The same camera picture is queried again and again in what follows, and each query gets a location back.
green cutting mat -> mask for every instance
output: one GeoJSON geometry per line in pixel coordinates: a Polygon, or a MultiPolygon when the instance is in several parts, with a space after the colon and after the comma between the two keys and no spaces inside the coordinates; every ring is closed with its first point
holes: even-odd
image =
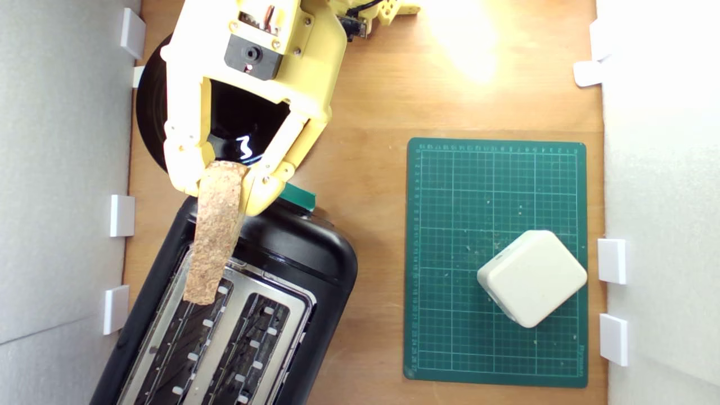
{"type": "Polygon", "coordinates": [[[405,376],[585,387],[587,286],[525,329],[476,273],[529,229],[555,232],[587,269],[586,199],[581,143],[410,140],[405,376]]]}

white block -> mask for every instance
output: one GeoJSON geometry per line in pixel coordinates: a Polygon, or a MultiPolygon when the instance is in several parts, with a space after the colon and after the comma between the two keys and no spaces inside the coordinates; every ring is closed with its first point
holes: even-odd
{"type": "Polygon", "coordinates": [[[602,281],[627,284],[623,239],[598,239],[598,275],[602,281]]]}
{"type": "Polygon", "coordinates": [[[130,307],[130,286],[121,285],[105,290],[105,314],[102,325],[103,334],[120,330],[127,320],[130,307]]]}
{"type": "Polygon", "coordinates": [[[600,314],[600,355],[622,367],[628,365],[628,322],[600,314]]]}
{"type": "Polygon", "coordinates": [[[477,281],[505,314],[532,328],[588,281],[550,231],[527,231],[477,271],[477,281]]]}
{"type": "Polygon", "coordinates": [[[137,87],[140,86],[140,77],[142,77],[144,70],[145,70],[145,66],[136,66],[132,70],[132,87],[133,87],[133,89],[137,89],[137,87]]]}
{"type": "Polygon", "coordinates": [[[135,59],[143,58],[143,51],[145,50],[145,22],[127,7],[122,13],[120,46],[135,59]]]}
{"type": "Polygon", "coordinates": [[[110,198],[110,236],[135,235],[135,197],[113,194],[110,198]]]}
{"type": "Polygon", "coordinates": [[[604,19],[590,23],[590,54],[594,61],[601,61],[612,54],[612,29],[604,19]]]}
{"type": "Polygon", "coordinates": [[[575,84],[580,87],[592,86],[603,82],[603,65],[597,61],[580,61],[572,65],[575,84]]]}

white cube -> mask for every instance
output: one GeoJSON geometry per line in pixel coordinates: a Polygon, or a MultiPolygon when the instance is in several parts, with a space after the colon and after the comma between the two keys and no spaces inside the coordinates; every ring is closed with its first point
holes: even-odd
{"type": "Polygon", "coordinates": [[[588,281],[550,231],[527,231],[477,271],[477,281],[510,319],[535,327],[588,281]]]}

wooden table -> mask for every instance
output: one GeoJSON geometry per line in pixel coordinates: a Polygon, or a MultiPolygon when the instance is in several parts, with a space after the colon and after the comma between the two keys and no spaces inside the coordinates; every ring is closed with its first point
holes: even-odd
{"type": "MultiPolygon", "coordinates": [[[[427,0],[370,40],[348,44],[333,121],[293,182],[318,194],[359,258],[359,275],[309,404],[606,404],[598,349],[605,310],[596,244],[604,232],[599,89],[578,89],[592,0],[427,0]],[[590,374],[584,390],[405,380],[402,307],[405,154],[413,136],[582,141],[588,147],[590,374]]],[[[145,57],[169,34],[181,0],[144,0],[145,57]]],[[[184,196],[133,128],[135,236],[125,283],[134,300],[184,196]]]]}

white wall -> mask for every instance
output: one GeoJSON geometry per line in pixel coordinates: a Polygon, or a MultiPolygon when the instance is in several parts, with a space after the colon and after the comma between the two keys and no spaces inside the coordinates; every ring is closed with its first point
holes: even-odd
{"type": "Polygon", "coordinates": [[[0,0],[0,404],[87,403],[117,337],[111,194],[127,192],[140,0],[0,0]]]}
{"type": "Polygon", "coordinates": [[[611,405],[720,404],[720,4],[598,0],[617,41],[603,63],[606,230],[627,240],[629,323],[611,405]]]}

